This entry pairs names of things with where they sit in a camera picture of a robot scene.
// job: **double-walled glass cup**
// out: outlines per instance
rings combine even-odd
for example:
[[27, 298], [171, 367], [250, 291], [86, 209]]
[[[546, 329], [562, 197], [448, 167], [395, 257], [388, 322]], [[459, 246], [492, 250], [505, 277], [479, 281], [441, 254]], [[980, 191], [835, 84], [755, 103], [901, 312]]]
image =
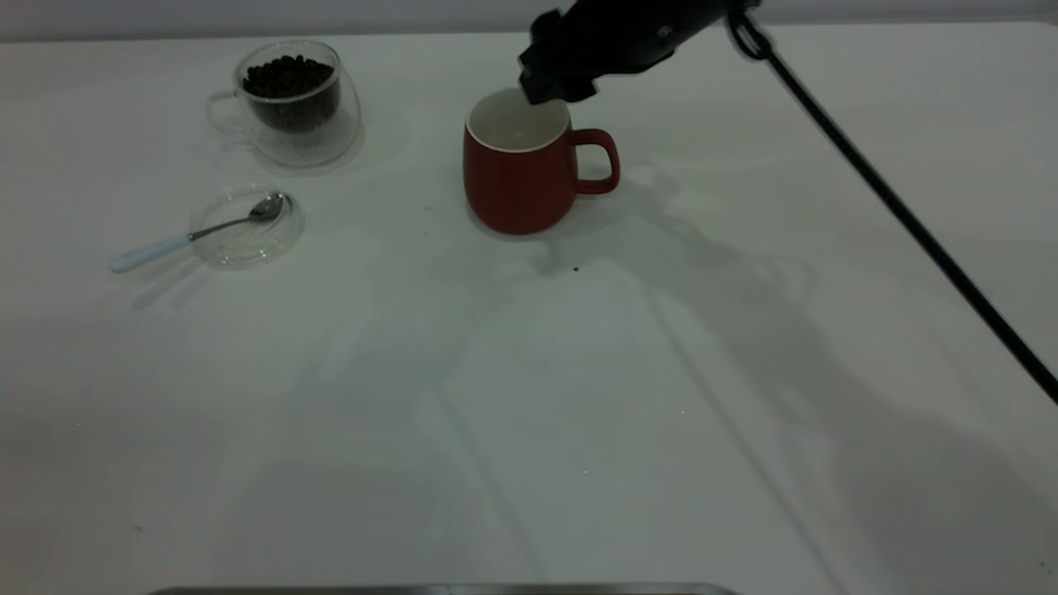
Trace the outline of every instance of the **double-walled glass cup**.
[[[261, 97], [243, 88], [251, 68], [286, 56], [302, 56], [334, 70], [315, 89], [292, 97]], [[360, 128], [360, 100], [342, 59], [330, 46], [308, 40], [264, 46], [242, 58], [232, 79], [232, 91], [215, 93], [206, 103], [206, 118], [221, 132], [244, 138], [269, 158], [297, 167], [332, 161], [352, 145]], [[216, 113], [216, 104], [229, 98], [239, 103], [240, 125], [224, 122]]]

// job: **red mug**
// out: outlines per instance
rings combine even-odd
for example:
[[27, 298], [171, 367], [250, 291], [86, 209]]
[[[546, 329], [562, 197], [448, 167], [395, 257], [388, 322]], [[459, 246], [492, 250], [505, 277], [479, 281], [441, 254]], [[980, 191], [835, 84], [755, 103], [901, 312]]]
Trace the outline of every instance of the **red mug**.
[[[604, 180], [577, 177], [578, 145], [599, 145], [609, 157]], [[561, 101], [529, 105], [518, 89], [497, 91], [474, 106], [463, 132], [463, 187], [474, 213], [509, 234], [544, 231], [559, 222], [578, 194], [617, 187], [621, 162], [602, 130], [573, 130]]]

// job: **white spoon handle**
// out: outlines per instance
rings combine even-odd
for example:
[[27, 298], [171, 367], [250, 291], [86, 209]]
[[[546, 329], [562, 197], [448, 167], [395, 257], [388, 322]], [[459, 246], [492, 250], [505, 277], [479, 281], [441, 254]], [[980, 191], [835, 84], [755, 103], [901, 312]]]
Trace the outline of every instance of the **white spoon handle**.
[[114, 258], [110, 262], [110, 270], [115, 273], [131, 271], [140, 265], [146, 265], [156, 258], [161, 258], [174, 250], [180, 250], [190, 242], [191, 238], [187, 234], [156, 241], [150, 246], [144, 246]]

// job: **black cable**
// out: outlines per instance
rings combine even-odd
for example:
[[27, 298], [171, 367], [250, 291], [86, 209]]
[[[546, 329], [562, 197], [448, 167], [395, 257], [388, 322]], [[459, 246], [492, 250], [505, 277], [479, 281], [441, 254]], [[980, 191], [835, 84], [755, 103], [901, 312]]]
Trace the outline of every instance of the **black cable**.
[[823, 130], [831, 142], [838, 147], [841, 155], [849, 160], [849, 163], [863, 178], [871, 190], [878, 195], [878, 198], [889, 208], [889, 211], [904, 224], [918, 246], [926, 251], [930, 258], [941, 268], [941, 271], [948, 277], [948, 281], [955, 286], [955, 289], [970, 304], [970, 307], [981, 317], [981, 320], [988, 325], [988, 328], [996, 333], [996, 337], [1006, 346], [1018, 363], [1025, 368], [1025, 372], [1036, 380], [1040, 389], [1051, 397], [1051, 400], [1058, 404], [1058, 379], [1055, 379], [1051, 371], [1040, 361], [1036, 354], [1021, 340], [1021, 337], [1010, 327], [999, 311], [988, 302], [988, 299], [970, 281], [963, 269], [955, 263], [948, 252], [941, 246], [941, 242], [933, 237], [933, 234], [926, 229], [914, 213], [900, 197], [896, 196], [893, 188], [878, 175], [867, 158], [853, 145], [844, 132], [838, 128], [826, 112], [816, 103], [811, 95], [801, 86], [801, 83], [794, 76], [786, 65], [779, 58], [771, 47], [771, 41], [761, 33], [752, 19], [745, 12], [736, 11], [728, 15], [728, 31], [735, 46], [746, 57], [761, 61], [766, 60], [776, 72], [783, 84], [786, 85], [790, 93], [801, 103], [808, 115], [816, 121], [816, 124]]

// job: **glass saucer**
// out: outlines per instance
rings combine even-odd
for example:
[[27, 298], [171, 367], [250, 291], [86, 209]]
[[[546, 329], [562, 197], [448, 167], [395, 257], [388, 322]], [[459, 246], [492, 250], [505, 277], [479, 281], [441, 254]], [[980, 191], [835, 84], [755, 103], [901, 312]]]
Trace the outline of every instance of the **glass saucer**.
[[[224, 221], [241, 219], [254, 205], [280, 192], [271, 183], [244, 184], [226, 188], [219, 196], [199, 202], [191, 214], [190, 231], [203, 230]], [[275, 259], [300, 237], [305, 214], [293, 197], [284, 193], [282, 212], [271, 221], [247, 222], [209, 234], [191, 244], [195, 253], [219, 268], [247, 268]]]

